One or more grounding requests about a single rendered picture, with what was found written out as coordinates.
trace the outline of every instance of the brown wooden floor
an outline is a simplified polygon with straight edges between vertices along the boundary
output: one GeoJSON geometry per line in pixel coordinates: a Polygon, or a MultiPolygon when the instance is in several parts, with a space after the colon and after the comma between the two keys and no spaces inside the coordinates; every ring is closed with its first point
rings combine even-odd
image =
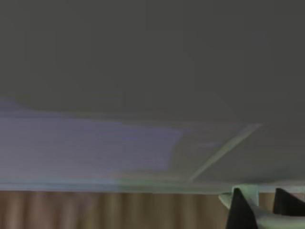
{"type": "Polygon", "coordinates": [[[227,214],[217,195],[0,192],[1,229],[223,229],[227,214]]]}

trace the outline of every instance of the wooden surface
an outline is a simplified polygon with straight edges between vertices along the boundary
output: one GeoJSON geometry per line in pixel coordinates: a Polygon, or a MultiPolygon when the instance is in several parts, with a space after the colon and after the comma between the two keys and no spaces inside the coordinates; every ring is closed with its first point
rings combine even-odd
{"type": "Polygon", "coordinates": [[[217,195],[0,192],[1,229],[223,229],[227,214],[217,195]]]}

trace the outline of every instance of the diagonal light line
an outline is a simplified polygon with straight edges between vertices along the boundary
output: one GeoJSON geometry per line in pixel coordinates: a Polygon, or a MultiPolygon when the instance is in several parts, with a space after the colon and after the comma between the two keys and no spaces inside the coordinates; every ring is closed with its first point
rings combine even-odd
{"type": "Polygon", "coordinates": [[[188,179],[189,182],[197,179],[200,174],[206,171],[210,166],[215,164],[220,158],[230,152],[238,144],[249,137],[254,131],[256,131],[261,124],[248,124],[244,129],[242,129],[237,135],[227,141],[216,153],[211,155],[201,166],[197,169],[188,179]]]}

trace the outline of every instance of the striped brown surface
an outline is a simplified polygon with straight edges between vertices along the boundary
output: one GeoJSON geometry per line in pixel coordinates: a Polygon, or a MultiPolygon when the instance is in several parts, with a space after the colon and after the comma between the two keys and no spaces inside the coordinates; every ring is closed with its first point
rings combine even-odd
{"type": "Polygon", "coordinates": [[[1,229],[223,229],[227,213],[217,195],[0,192],[1,229]]]}

